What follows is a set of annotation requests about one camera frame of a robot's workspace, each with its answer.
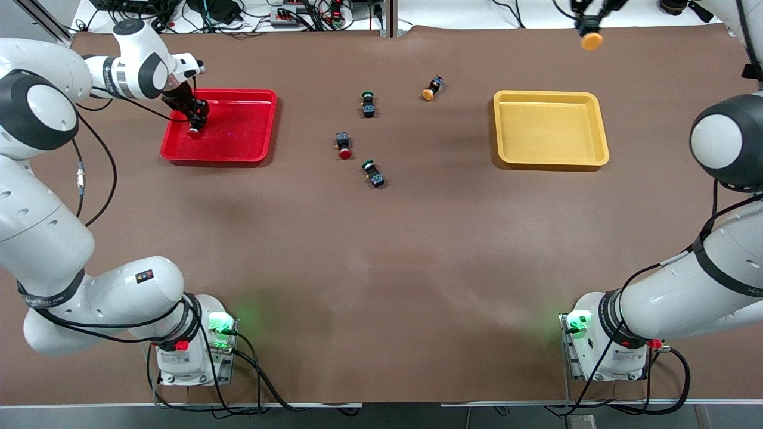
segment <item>robotic arm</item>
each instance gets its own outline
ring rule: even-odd
[[[605,2],[597,16],[605,17],[624,3]],[[752,59],[746,72],[760,70],[761,3],[702,1],[744,37]],[[763,321],[763,91],[729,98],[700,113],[690,147],[694,159],[724,187],[754,196],[729,211],[714,231],[714,220],[708,222],[689,249],[661,263],[651,276],[625,288],[588,293],[560,317],[576,378],[639,379],[647,347],[659,344],[654,340]]]
[[[54,44],[0,39],[0,264],[18,279],[29,307],[24,337],[36,351],[59,355],[128,329],[158,346],[165,384],[211,384],[213,374],[230,379],[232,361],[221,357],[235,337],[221,331],[235,323],[222,304],[184,294],[180,270],[161,256],[87,274],[92,234],[27,161],[76,136],[73,103],[90,94],[93,82],[105,89],[96,89],[102,97],[161,95],[170,105],[195,106],[192,126],[206,121],[206,102],[186,82],[204,72],[201,62],[169,55],[142,21],[122,21],[114,32],[122,56],[88,60]]]

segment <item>orange cap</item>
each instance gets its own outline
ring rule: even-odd
[[[588,33],[580,40],[580,46],[585,50],[596,50],[604,43],[604,36],[599,33]]]

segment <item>silver cable connector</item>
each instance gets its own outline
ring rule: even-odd
[[[85,163],[77,163],[77,190],[80,195],[85,194]]]

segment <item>brown tabletop surface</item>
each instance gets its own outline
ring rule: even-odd
[[[739,77],[742,47],[721,25],[604,33],[596,52],[571,30],[164,37],[170,52],[206,62],[201,87],[278,94],[271,153],[253,168],[173,166],[159,155],[163,119],[121,101],[84,112],[119,166],[114,201],[91,227],[87,269],[170,258],[186,290],[241,318],[290,402],[560,400],[557,314],[694,239],[712,179],[690,155],[691,123],[755,91]],[[73,47],[118,52],[108,35],[78,34]],[[446,87],[425,102],[435,75]],[[610,162],[593,173],[508,168],[494,148],[492,96],[503,89],[595,94]],[[376,94],[373,119],[359,110],[366,90]],[[333,148],[340,131],[353,139],[352,160]],[[111,173],[84,127],[78,142],[89,218]],[[387,187],[366,182],[368,158]],[[32,165],[76,206],[71,147]],[[3,270],[0,283],[0,403],[150,402],[138,346],[41,356],[24,343],[14,280]],[[672,342],[692,365],[691,398],[763,397],[757,329]],[[653,398],[678,395],[673,359],[655,371]],[[255,400],[250,374],[238,372],[226,400]],[[590,397],[642,390],[604,383]],[[214,396],[196,388],[188,400]]]

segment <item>yellow tray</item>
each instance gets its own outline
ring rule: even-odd
[[[493,106],[498,156],[507,163],[599,167],[610,160],[593,94],[499,91]]]

